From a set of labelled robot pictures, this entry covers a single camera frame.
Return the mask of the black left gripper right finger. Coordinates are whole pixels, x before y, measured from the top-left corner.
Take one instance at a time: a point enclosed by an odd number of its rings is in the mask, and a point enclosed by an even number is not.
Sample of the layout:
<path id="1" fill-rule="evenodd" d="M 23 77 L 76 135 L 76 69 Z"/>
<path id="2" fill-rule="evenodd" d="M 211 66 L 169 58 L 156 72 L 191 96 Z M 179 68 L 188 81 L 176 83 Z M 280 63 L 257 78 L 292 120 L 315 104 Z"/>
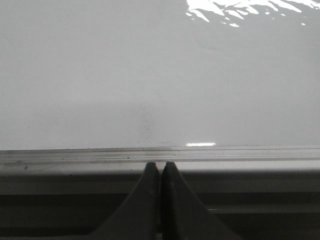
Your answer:
<path id="1" fill-rule="evenodd" d="M 239 240 L 241 237 L 209 213 L 173 162 L 161 176 L 161 228 L 164 240 Z"/>

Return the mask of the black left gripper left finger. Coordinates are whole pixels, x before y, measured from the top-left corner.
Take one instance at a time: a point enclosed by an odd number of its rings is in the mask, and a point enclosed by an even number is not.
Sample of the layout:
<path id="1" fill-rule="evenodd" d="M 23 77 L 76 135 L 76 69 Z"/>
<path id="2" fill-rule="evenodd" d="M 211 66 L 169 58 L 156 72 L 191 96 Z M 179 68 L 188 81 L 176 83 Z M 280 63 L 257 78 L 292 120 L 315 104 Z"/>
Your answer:
<path id="1" fill-rule="evenodd" d="M 96 230 L 90 240 L 154 240 L 160 174 L 149 162 L 133 191 L 120 207 Z"/>

